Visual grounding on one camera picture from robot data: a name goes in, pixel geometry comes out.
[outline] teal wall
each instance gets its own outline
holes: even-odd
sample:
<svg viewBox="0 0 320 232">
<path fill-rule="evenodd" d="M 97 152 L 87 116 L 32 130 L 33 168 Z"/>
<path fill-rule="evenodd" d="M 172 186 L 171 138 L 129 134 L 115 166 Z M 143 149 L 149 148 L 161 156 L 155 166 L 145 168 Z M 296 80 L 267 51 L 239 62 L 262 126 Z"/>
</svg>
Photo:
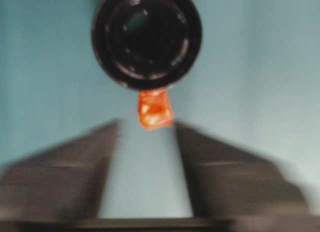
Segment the teal wall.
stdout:
<svg viewBox="0 0 320 232">
<path fill-rule="evenodd" d="M 172 130 L 140 128 L 137 93 L 95 60 L 98 2 L 0 0 L 0 164 L 123 118 L 101 216 L 190 216 Z M 320 0 L 194 2 L 203 47 L 169 91 L 176 117 L 289 163 L 319 213 Z"/>
</svg>

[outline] orange object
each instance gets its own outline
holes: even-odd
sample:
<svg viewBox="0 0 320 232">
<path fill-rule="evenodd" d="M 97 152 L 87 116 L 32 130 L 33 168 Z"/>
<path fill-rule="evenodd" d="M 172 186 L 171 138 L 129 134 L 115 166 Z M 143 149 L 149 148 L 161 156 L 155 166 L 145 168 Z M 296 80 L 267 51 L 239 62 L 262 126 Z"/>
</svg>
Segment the orange object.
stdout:
<svg viewBox="0 0 320 232">
<path fill-rule="evenodd" d="M 141 91 L 138 103 L 140 123 L 148 131 L 172 125 L 174 112 L 165 89 Z"/>
</svg>

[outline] blue background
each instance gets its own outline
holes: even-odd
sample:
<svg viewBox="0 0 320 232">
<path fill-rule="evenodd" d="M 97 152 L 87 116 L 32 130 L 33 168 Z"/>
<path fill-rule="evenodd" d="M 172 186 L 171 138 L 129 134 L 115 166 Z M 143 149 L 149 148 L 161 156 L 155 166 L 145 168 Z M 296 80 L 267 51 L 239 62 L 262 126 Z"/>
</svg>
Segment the blue background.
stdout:
<svg viewBox="0 0 320 232">
<path fill-rule="evenodd" d="M 123 118 L 101 216 L 191 216 L 172 130 L 144 131 L 137 93 L 96 62 L 99 1 L 0 0 L 0 164 Z M 203 46 L 169 91 L 176 117 L 281 161 L 319 213 L 320 0 L 194 2 Z"/>
</svg>

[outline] red-orange sample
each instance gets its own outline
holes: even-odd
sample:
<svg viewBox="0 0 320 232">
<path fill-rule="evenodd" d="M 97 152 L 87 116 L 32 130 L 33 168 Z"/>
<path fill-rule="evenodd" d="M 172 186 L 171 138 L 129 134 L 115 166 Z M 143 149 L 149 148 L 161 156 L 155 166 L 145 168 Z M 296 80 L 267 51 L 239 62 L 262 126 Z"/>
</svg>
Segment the red-orange sample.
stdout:
<svg viewBox="0 0 320 232">
<path fill-rule="evenodd" d="M 140 124 L 148 131 L 172 125 L 174 112 L 165 89 L 141 91 L 138 103 Z"/>
</svg>

